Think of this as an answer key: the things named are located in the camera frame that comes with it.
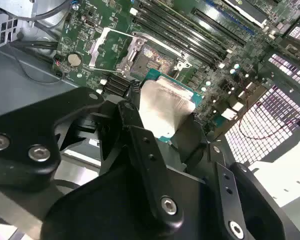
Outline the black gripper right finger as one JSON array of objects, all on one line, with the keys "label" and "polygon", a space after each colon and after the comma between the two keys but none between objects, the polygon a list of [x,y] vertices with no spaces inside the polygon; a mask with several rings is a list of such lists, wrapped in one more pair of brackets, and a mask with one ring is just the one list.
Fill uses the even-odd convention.
[{"label": "black gripper right finger", "polygon": [[226,167],[221,149],[208,141],[193,114],[190,122],[195,148],[189,158],[189,173],[207,184],[211,229],[222,238],[245,238],[246,224],[234,174]]}]

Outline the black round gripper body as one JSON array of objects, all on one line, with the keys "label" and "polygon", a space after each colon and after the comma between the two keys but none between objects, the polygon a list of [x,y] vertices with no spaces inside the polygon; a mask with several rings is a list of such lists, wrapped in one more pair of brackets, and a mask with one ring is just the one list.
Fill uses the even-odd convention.
[{"label": "black round gripper body", "polygon": [[245,222],[245,238],[212,230],[203,179],[151,161],[148,178],[122,164],[58,200],[42,225],[43,240],[288,240],[290,220],[253,173],[228,168]]}]

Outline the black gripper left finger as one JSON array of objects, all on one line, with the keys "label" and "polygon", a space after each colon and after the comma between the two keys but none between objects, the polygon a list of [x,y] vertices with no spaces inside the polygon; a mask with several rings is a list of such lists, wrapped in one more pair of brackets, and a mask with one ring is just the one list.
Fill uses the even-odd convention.
[{"label": "black gripper left finger", "polygon": [[99,135],[101,157],[108,173],[131,164],[144,179],[150,162],[166,167],[154,135],[143,126],[135,105],[113,103],[86,87],[50,97],[0,115],[0,194],[26,211],[53,191],[52,179],[61,163],[61,151],[81,140],[83,120],[91,119]]}]

